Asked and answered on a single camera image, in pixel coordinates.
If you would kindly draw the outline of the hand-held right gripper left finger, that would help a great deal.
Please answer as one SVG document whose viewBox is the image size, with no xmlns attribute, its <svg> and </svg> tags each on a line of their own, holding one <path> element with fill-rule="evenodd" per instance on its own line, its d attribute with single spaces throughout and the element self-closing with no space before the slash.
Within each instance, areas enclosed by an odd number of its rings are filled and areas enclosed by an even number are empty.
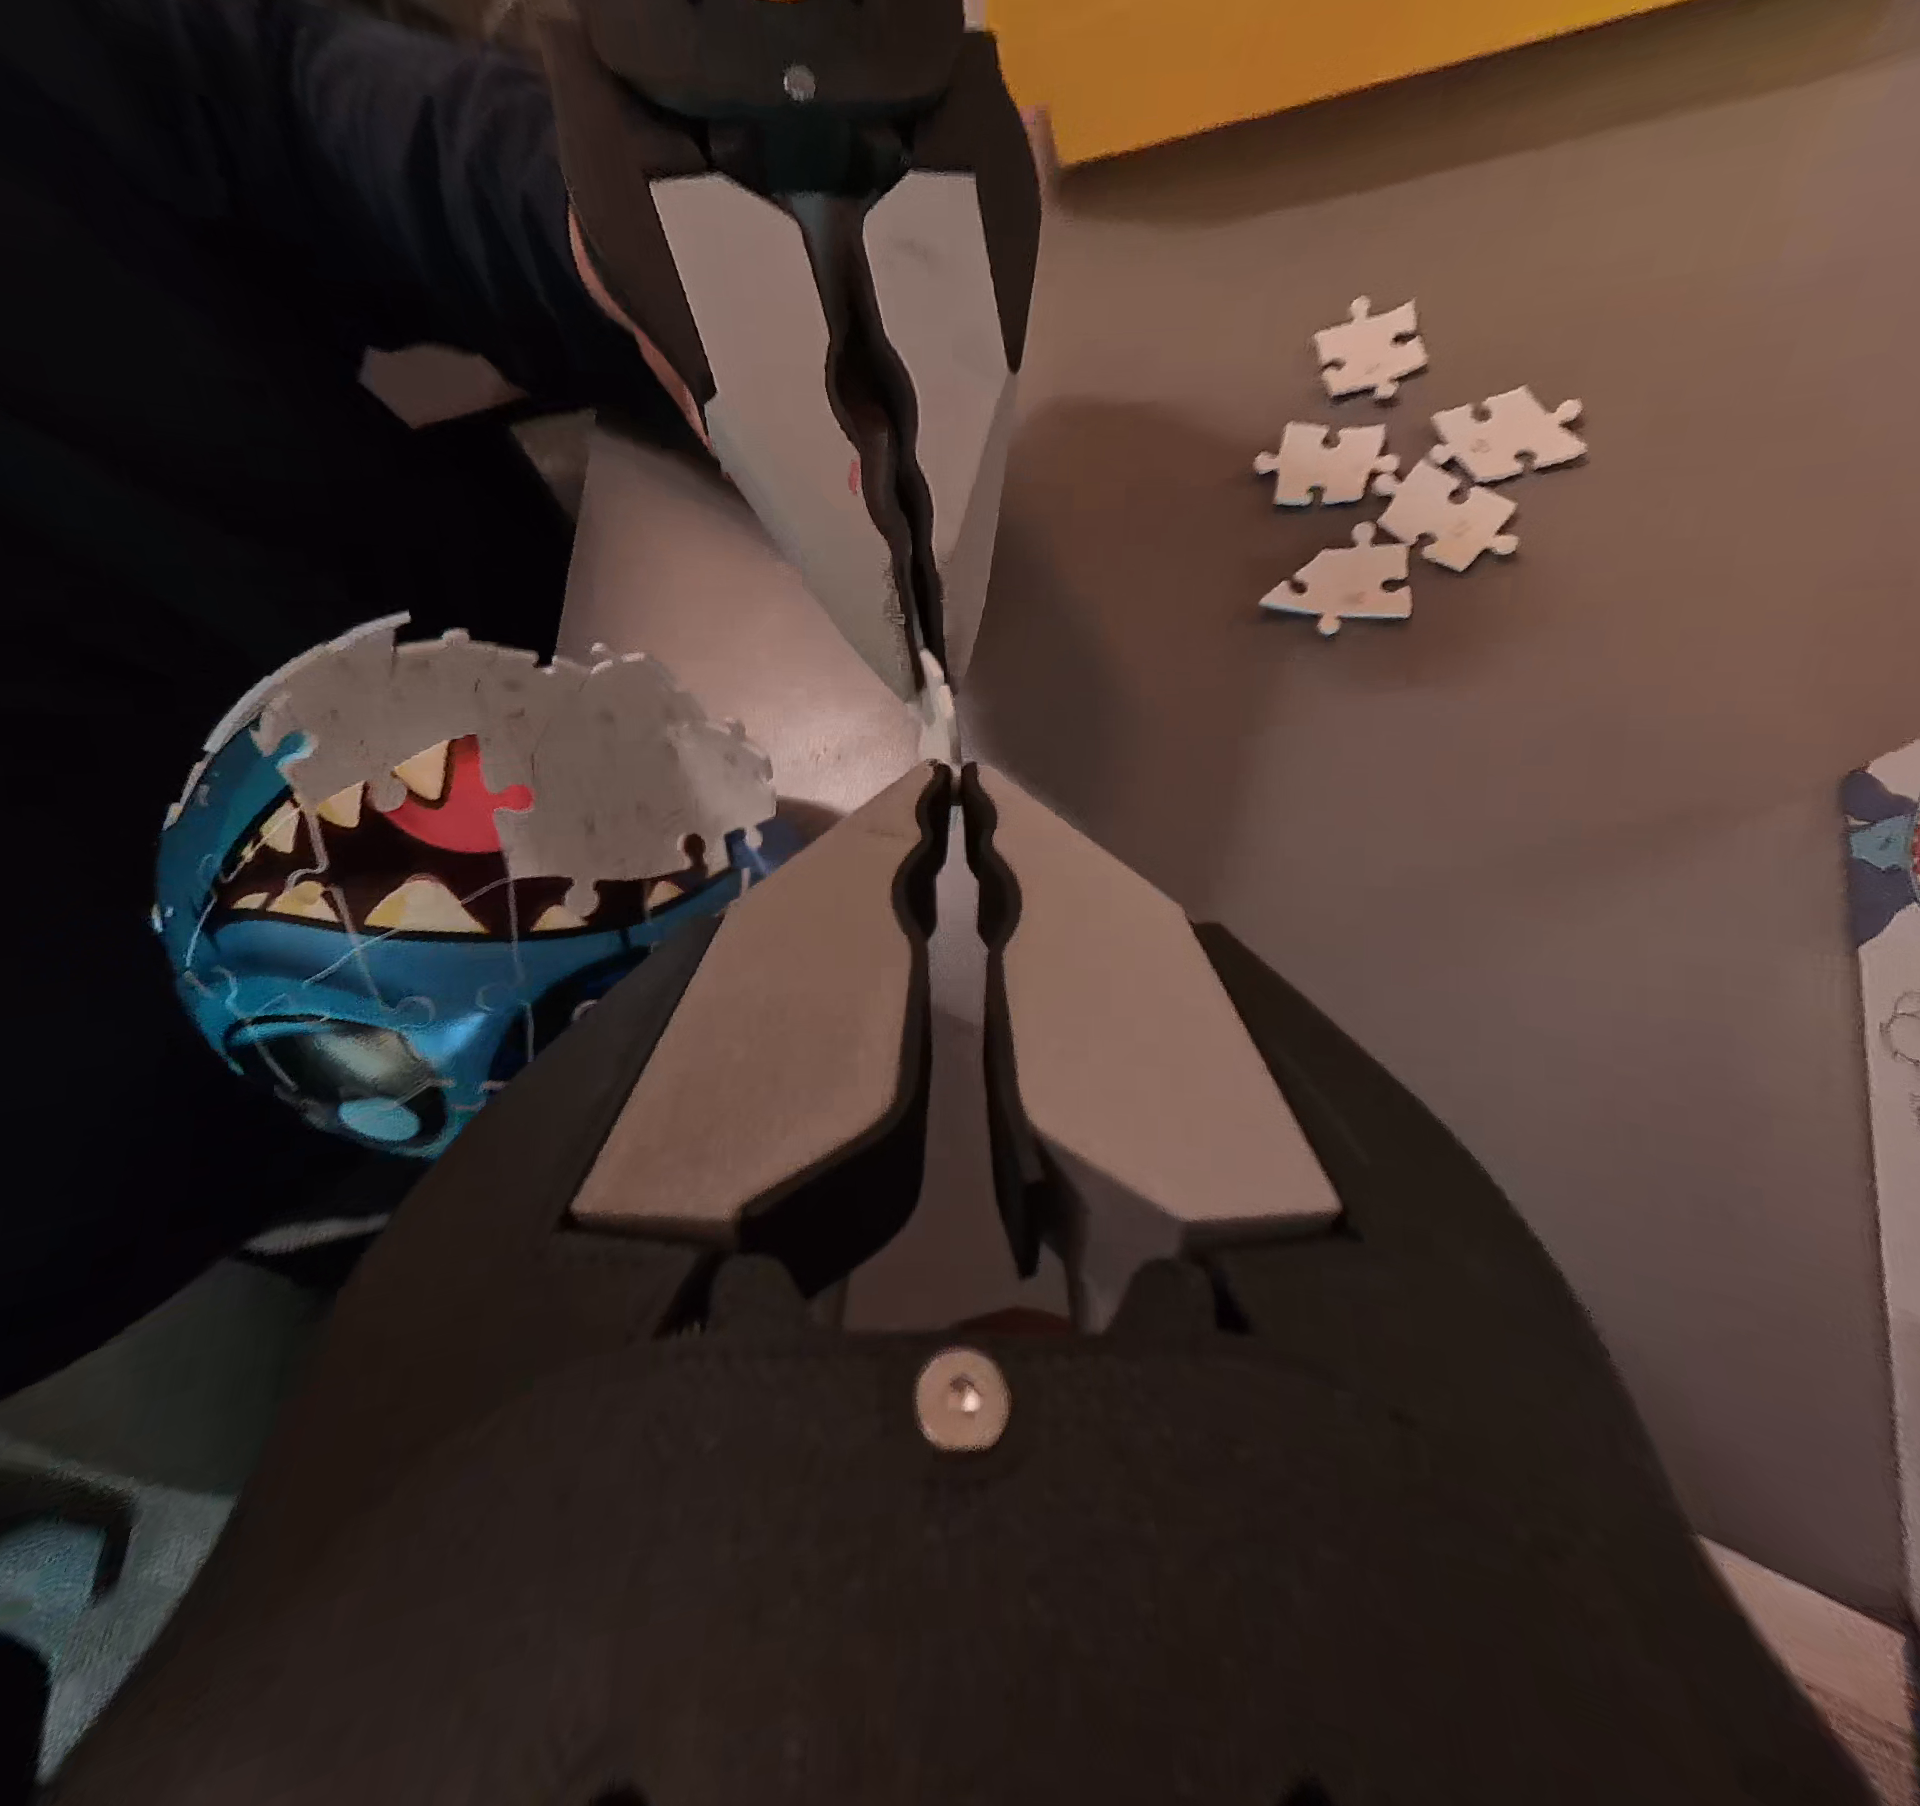
<svg viewBox="0 0 1920 1806">
<path fill-rule="evenodd" d="M 570 1217 L 831 1289 L 924 1183 L 929 939 L 955 775 L 921 764 L 722 917 Z"/>
</svg>

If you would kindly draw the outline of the blue cartoon puzzle ball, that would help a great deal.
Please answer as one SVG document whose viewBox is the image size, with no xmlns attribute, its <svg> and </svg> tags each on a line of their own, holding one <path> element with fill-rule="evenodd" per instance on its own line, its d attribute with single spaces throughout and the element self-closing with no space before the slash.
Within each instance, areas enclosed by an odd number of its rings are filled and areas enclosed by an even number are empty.
<svg viewBox="0 0 1920 1806">
<path fill-rule="evenodd" d="M 226 1069 L 430 1162 L 672 935 L 805 845 L 667 666 L 390 616 L 259 683 L 156 838 L 149 924 Z"/>
</svg>

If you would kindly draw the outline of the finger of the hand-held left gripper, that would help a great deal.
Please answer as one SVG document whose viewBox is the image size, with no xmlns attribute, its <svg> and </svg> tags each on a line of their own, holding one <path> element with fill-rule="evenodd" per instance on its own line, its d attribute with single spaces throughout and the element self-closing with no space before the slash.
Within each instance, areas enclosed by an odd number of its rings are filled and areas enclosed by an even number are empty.
<svg viewBox="0 0 1920 1806">
<path fill-rule="evenodd" d="M 707 360 L 722 471 L 854 654 L 918 699 L 933 513 L 871 278 L 854 268 L 823 298 L 802 225 L 727 177 L 653 181 L 653 205 Z"/>
<path fill-rule="evenodd" d="M 943 662 L 958 683 L 986 609 L 1018 394 L 971 175 L 904 175 L 868 213 L 868 266 L 881 337 L 912 395 L 911 460 L 932 502 Z"/>
</svg>

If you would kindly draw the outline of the cartoon printed puzzle box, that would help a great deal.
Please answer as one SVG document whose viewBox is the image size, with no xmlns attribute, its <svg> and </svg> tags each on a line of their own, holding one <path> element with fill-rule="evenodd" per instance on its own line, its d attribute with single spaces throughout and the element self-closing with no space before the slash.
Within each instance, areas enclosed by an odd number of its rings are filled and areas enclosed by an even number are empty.
<svg viewBox="0 0 1920 1806">
<path fill-rule="evenodd" d="M 1840 785 L 1908 1616 L 1917 1616 L 1917 742 Z"/>
</svg>

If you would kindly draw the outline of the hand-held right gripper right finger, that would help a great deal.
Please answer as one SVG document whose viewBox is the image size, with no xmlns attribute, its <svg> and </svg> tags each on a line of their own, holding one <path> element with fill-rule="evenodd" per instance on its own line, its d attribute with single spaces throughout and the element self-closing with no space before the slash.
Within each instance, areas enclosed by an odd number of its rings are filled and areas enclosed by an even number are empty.
<svg viewBox="0 0 1920 1806">
<path fill-rule="evenodd" d="M 1143 1266 L 1314 1237 L 1339 1198 L 1188 914 L 995 768 L 958 786 L 984 1089 L 1015 1263 L 1076 1322 Z"/>
</svg>

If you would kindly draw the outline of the person's left forearm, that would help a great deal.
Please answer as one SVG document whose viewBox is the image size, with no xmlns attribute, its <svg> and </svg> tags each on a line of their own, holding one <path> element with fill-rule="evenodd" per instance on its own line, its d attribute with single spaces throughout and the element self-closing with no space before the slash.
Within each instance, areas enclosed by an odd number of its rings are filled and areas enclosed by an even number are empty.
<svg viewBox="0 0 1920 1806">
<path fill-rule="evenodd" d="M 342 298 L 355 349 L 476 354 L 526 394 L 710 445 L 597 271 L 523 58 L 324 0 L 4 0 L 4 99 L 156 210 Z"/>
</svg>

